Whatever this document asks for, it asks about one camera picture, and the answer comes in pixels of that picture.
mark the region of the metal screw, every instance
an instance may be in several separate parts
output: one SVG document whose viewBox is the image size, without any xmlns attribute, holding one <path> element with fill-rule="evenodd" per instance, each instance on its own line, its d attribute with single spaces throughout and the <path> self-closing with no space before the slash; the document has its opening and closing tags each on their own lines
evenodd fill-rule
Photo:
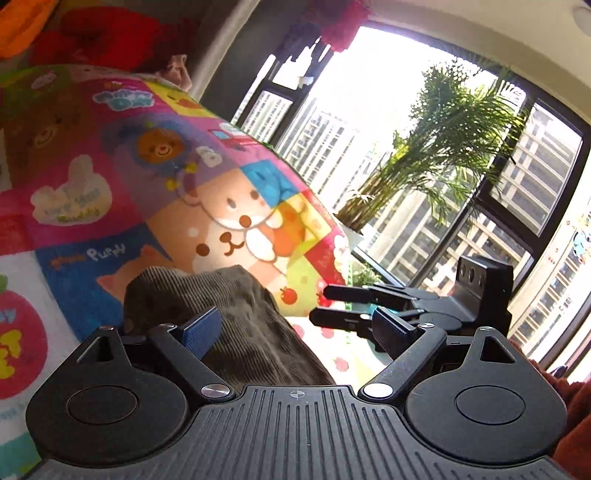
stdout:
<svg viewBox="0 0 591 480">
<path fill-rule="evenodd" d="M 371 398 L 388 398 L 394 393 L 394 389 L 385 383 L 370 383 L 364 386 L 363 393 Z"/>
<path fill-rule="evenodd" d="M 207 398 L 223 398 L 230 394 L 230 387 L 221 383 L 211 383 L 201 389 L 201 395 Z"/>
</svg>

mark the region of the high-rise building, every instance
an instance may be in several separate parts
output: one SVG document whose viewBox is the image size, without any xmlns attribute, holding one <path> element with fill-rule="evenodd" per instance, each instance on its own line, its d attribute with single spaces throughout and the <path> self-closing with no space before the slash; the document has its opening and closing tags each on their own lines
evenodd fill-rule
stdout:
<svg viewBox="0 0 591 480">
<path fill-rule="evenodd" d="M 268 142 L 291 105 L 289 100 L 274 93 L 262 92 L 242 129 L 260 142 Z"/>
<path fill-rule="evenodd" d="M 264 92 L 246 120 L 245 130 L 266 141 L 288 106 L 287 100 Z M 507 163 L 493 189 L 493 197 L 534 233 L 539 233 L 568 178 L 579 145 L 577 134 L 552 113 L 535 105 L 513 153 L 513 161 Z M 382 157 L 369 137 L 347 120 L 323 110 L 317 98 L 308 99 L 299 109 L 278 145 L 278 152 L 321 201 L 335 211 Z M 460 211 L 451 195 L 449 205 L 456 213 Z M 360 247 L 407 283 L 434 252 L 453 217 L 438 223 L 424 194 L 399 192 L 366 225 L 363 230 L 366 239 Z M 574 288 L 572 282 L 579 260 L 568 242 L 563 242 L 561 249 L 553 270 L 531 275 L 542 280 L 530 278 L 520 289 L 519 298 L 512 302 L 514 322 L 509 334 L 526 352 L 547 339 L 550 327 L 561 320 L 562 312 L 571 302 L 569 292 Z M 515 276 L 530 260 L 529 253 L 499 225 L 485 214 L 475 212 L 452 239 L 421 287 L 449 294 L 459 257 L 473 254 L 511 264 Z"/>
<path fill-rule="evenodd" d="M 287 100 L 264 92 L 243 129 L 260 141 L 268 141 L 288 107 Z M 382 156 L 370 138 L 322 109 L 317 98 L 304 102 L 277 145 L 277 152 L 332 209 L 344 204 L 347 193 L 363 183 Z"/>
<path fill-rule="evenodd" d="M 493 191 L 500 203 L 535 233 L 539 233 L 552 211 L 577 154 L 580 138 L 572 135 L 574 132 L 565 132 L 566 128 L 551 113 L 536 105 L 515 149 L 515 164 L 507 164 L 498 189 Z M 364 233 L 368 240 L 362 248 L 397 278 L 407 282 L 435 250 L 446 229 L 445 224 L 437 223 L 432 217 L 424 194 L 401 193 L 366 227 Z M 530 291 L 520 292 L 529 298 L 528 305 L 513 312 L 512 338 L 528 348 L 541 340 L 542 334 L 536 335 L 536 332 L 542 324 L 555 322 L 558 307 L 568 302 L 565 295 L 579 260 L 571 252 L 570 244 L 562 248 L 554 274 L 544 275 L 549 278 L 544 285 L 531 285 L 526 287 Z M 461 255 L 472 254 L 509 263 L 516 276 L 530 258 L 500 226 L 483 213 L 477 213 L 462 226 L 423 281 L 422 288 L 439 294 L 449 293 L 457 260 Z M 548 323 L 544 325 L 544 332 L 547 327 Z"/>
</svg>

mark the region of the round knob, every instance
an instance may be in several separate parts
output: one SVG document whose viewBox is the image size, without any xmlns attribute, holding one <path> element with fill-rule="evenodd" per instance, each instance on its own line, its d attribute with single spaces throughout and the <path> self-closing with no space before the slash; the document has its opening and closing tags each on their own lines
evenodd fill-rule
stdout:
<svg viewBox="0 0 591 480">
<path fill-rule="evenodd" d="M 394 390 L 385 383 L 370 383 L 364 386 L 363 393 L 371 398 L 388 398 Z"/>
<path fill-rule="evenodd" d="M 131 415 L 138 399 L 126 388 L 100 385 L 79 391 L 68 402 L 76 420 L 90 425 L 108 425 Z"/>
<path fill-rule="evenodd" d="M 483 408 L 483 405 L 493 405 L 495 408 Z M 484 425 L 504 425 L 521 417 L 525 403 L 511 390 L 480 385 L 460 393 L 456 398 L 456 407 L 471 421 Z"/>
<path fill-rule="evenodd" d="M 230 388 L 221 383 L 211 383 L 201 389 L 201 394 L 207 398 L 222 398 L 230 394 Z"/>
</svg>

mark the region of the red apple print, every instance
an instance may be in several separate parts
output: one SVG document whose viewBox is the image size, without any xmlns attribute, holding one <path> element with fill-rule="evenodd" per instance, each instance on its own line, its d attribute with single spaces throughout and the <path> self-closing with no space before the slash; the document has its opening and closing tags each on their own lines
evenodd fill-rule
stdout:
<svg viewBox="0 0 591 480">
<path fill-rule="evenodd" d="M 47 336 L 39 315 L 7 287 L 8 277 L 0 275 L 0 400 L 27 388 L 47 358 Z"/>
<path fill-rule="evenodd" d="M 318 297 L 318 302 L 316 302 L 320 307 L 330 307 L 332 305 L 332 300 L 327 299 L 322 293 L 317 293 L 316 297 Z"/>
<path fill-rule="evenodd" d="M 281 292 L 281 300 L 286 305 L 293 305 L 297 302 L 297 293 L 293 288 L 284 287 L 280 290 Z"/>
<path fill-rule="evenodd" d="M 297 333 L 297 336 L 300 338 L 304 338 L 304 329 L 302 328 L 301 325 L 298 325 L 297 323 L 294 323 L 291 325 L 291 328 L 293 328 L 295 330 L 295 332 Z"/>
<path fill-rule="evenodd" d="M 332 328 L 323 328 L 320 333 L 324 338 L 332 338 L 335 336 L 335 331 Z"/>
<path fill-rule="evenodd" d="M 339 372 L 346 372 L 349 369 L 349 364 L 347 363 L 347 360 L 344 360 L 339 356 L 335 358 L 335 365 L 336 369 Z"/>
</svg>

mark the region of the brown fabric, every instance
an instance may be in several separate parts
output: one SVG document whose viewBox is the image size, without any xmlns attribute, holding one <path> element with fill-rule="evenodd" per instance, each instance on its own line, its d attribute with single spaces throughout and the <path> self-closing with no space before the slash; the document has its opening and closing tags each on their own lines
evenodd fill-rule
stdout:
<svg viewBox="0 0 591 480">
<path fill-rule="evenodd" d="M 511 341 L 520 351 L 521 347 Z M 591 382 L 569 384 L 530 360 L 566 405 L 566 430 L 552 458 L 577 480 L 591 480 Z"/>
<path fill-rule="evenodd" d="M 240 266 L 188 275 L 151 267 L 127 286 L 125 329 L 144 334 L 217 307 L 222 334 L 202 359 L 240 391 L 244 385 L 334 385 L 312 350 L 279 314 L 271 293 Z"/>
</svg>

